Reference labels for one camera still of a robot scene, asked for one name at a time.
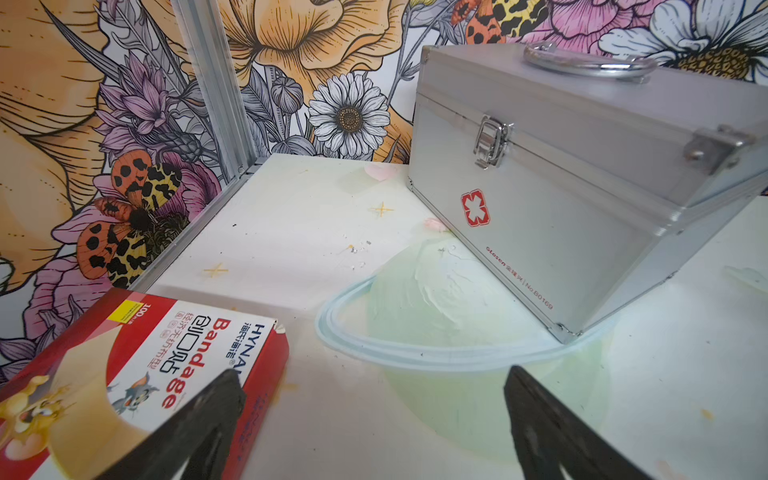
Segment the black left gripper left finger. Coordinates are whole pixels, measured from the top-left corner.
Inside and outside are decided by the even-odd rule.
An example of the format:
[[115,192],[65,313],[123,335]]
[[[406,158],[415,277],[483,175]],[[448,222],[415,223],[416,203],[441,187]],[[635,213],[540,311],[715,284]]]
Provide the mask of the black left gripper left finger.
[[221,479],[245,401],[236,371],[222,372],[99,477]]

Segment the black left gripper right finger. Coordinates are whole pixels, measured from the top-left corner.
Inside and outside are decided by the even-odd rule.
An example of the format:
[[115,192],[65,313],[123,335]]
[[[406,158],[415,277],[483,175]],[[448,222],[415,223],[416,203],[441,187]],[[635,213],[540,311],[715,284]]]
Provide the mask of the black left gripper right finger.
[[513,366],[504,398],[526,479],[647,479],[523,367]]

